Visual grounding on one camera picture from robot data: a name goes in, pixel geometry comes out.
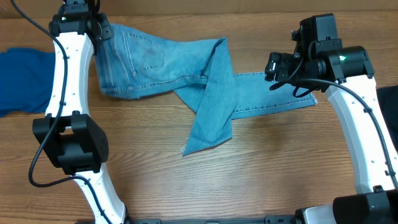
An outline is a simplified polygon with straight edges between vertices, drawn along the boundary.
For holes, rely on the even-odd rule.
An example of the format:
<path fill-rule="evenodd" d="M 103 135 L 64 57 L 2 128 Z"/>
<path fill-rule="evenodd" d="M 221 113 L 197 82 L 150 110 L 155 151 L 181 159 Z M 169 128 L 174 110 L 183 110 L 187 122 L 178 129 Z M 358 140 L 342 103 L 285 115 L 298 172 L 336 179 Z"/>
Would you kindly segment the light blue denim jeans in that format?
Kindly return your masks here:
<path fill-rule="evenodd" d="M 317 103 L 311 93 L 294 97 L 290 85 L 271 90 L 262 72 L 234 73 L 225 37 L 176 42 L 119 24 L 111 29 L 95 56 L 101 92 L 127 100 L 174 92 L 196 114 L 184 155 L 231 139 L 234 119 Z"/>

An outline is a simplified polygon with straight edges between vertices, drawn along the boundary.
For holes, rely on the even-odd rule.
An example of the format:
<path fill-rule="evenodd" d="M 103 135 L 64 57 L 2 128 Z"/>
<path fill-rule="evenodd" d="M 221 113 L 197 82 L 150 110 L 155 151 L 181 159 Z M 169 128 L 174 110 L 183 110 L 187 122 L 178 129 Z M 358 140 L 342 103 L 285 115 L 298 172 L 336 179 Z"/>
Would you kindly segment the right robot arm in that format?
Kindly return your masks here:
<path fill-rule="evenodd" d="M 344 47 L 333 14 L 312 16 L 292 32 L 292 54 L 272 52 L 265 68 L 271 89 L 285 84 L 326 94 L 340 121 L 356 194 L 298 209 L 283 223 L 396 223 L 397 151 L 379 106 L 374 69 L 361 46 Z"/>

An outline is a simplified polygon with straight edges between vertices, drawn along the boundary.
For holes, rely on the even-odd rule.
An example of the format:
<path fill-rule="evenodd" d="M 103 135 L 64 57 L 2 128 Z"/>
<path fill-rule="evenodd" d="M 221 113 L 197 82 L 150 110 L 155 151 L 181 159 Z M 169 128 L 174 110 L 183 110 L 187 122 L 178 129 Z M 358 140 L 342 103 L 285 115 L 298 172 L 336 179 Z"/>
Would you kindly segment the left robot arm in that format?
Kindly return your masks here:
<path fill-rule="evenodd" d="M 108 139 L 88 108 L 91 58 L 113 36 L 99 1 L 64 1 L 49 24 L 55 49 L 52 93 L 45 117 L 32 124 L 39 152 L 74 180 L 94 214 L 94 223 L 129 223 L 125 204 L 108 173 Z"/>

